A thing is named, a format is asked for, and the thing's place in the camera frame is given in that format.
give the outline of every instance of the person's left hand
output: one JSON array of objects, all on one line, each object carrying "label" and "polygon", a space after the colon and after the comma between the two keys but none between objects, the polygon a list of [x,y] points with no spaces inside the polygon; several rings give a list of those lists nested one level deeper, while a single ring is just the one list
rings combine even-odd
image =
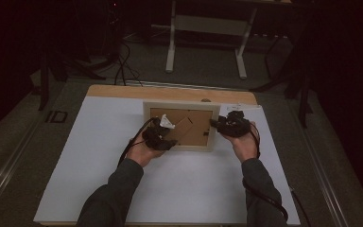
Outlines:
[{"label": "person's left hand", "polygon": [[138,135],[137,139],[134,142],[134,146],[129,149],[126,158],[129,158],[138,163],[141,167],[144,167],[148,165],[151,159],[162,156],[164,154],[164,151],[147,147],[142,134],[143,133],[141,132]]}]

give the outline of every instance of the hand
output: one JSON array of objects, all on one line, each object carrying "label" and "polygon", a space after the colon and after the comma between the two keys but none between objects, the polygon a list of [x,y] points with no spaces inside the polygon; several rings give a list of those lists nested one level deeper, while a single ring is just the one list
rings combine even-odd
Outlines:
[{"label": "hand", "polygon": [[141,167],[145,167],[146,165],[148,165],[151,159],[160,157],[163,154],[164,151],[159,151],[147,147],[146,142],[143,139],[143,135],[142,133],[140,133],[134,142],[134,146],[129,149],[126,158],[135,161]]},{"label": "hand", "polygon": [[[251,121],[251,131],[255,135],[255,137],[258,139],[259,135],[255,128],[255,122]],[[241,163],[244,161],[251,159],[251,158],[257,158],[258,156],[258,150],[257,146],[255,145],[255,140],[252,137],[251,133],[247,133],[241,137],[234,138],[228,135],[221,134],[225,139],[229,140],[233,145],[233,150],[235,155],[237,156],[238,160],[240,160]]]}]

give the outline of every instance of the person's right hand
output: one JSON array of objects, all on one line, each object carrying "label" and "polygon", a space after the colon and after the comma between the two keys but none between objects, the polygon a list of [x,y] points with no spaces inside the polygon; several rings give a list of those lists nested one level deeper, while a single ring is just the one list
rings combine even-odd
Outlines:
[{"label": "person's right hand", "polygon": [[[255,122],[253,121],[251,121],[251,131],[258,139],[259,135],[257,129],[255,128]],[[257,158],[258,150],[251,133],[247,133],[238,138],[234,138],[225,134],[221,135],[232,143],[235,156],[237,156],[241,163],[251,158]]]}]

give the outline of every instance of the picture frame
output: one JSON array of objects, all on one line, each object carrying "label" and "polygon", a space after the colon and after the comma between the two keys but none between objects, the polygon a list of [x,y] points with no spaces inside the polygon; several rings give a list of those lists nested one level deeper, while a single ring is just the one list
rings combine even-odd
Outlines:
[{"label": "picture frame", "polygon": [[177,140],[171,150],[211,151],[214,146],[216,129],[210,119],[218,120],[220,104],[214,102],[143,100],[144,119],[165,117],[175,128],[170,130],[165,140]]}]

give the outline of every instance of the long sleeve shirt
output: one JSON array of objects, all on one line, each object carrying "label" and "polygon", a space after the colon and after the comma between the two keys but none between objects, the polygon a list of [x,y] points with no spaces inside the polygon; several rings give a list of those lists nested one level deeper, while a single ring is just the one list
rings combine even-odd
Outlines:
[{"label": "long sleeve shirt", "polygon": [[[242,164],[244,181],[252,188],[281,203],[281,195],[274,187],[267,170],[258,159]],[[84,203],[77,226],[124,226],[132,196],[143,177],[143,168],[125,159],[108,180]],[[247,226],[287,226],[278,209],[246,191]]]}]

